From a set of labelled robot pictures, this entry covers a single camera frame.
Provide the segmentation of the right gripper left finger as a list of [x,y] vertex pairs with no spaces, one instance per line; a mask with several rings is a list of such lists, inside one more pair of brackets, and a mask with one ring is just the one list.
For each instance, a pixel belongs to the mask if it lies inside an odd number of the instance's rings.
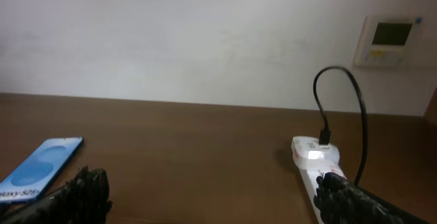
[[104,169],[82,168],[43,198],[1,217],[3,224],[105,224],[113,202]]

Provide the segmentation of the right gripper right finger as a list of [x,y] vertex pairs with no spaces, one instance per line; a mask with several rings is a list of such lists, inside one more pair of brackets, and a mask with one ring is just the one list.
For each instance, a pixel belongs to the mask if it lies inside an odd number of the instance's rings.
[[316,178],[313,197],[325,224],[426,224],[378,196],[355,186],[344,177],[328,172]]

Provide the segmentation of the blue Samsung Galaxy smartphone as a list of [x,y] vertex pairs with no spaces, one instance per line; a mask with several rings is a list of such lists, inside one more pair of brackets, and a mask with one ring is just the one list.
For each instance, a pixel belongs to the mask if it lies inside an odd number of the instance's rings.
[[68,164],[83,142],[81,137],[45,140],[1,182],[1,203],[21,204],[37,199]]

